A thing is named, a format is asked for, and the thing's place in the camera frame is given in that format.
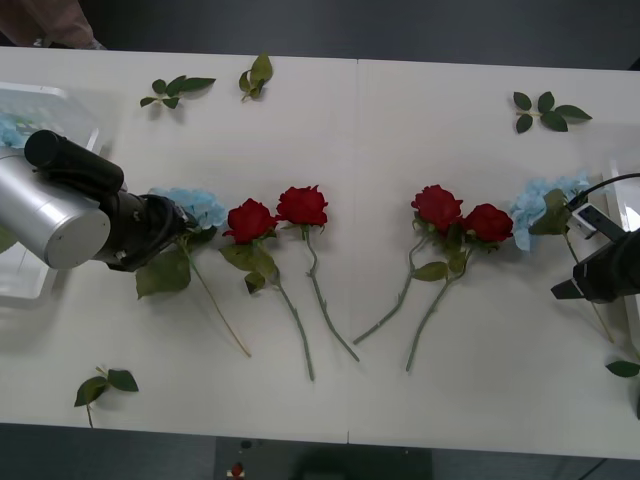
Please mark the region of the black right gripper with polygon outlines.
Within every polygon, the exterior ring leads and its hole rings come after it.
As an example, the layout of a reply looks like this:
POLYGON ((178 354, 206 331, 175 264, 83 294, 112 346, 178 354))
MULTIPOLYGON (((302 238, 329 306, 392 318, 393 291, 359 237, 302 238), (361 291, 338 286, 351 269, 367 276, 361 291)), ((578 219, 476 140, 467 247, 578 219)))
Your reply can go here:
POLYGON ((610 242, 580 261, 569 280, 551 288, 557 300, 585 298, 595 303, 611 303, 632 294, 632 275, 628 264, 628 240, 610 242))

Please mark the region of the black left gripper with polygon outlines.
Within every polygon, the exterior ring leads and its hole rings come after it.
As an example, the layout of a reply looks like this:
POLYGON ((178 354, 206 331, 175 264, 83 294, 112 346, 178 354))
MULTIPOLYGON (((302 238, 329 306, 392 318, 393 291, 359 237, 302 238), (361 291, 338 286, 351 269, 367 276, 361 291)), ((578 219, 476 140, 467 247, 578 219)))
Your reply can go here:
POLYGON ((141 258, 151 260, 181 235, 194 229, 194 216, 173 200, 155 194, 145 194, 145 212, 149 224, 141 258))

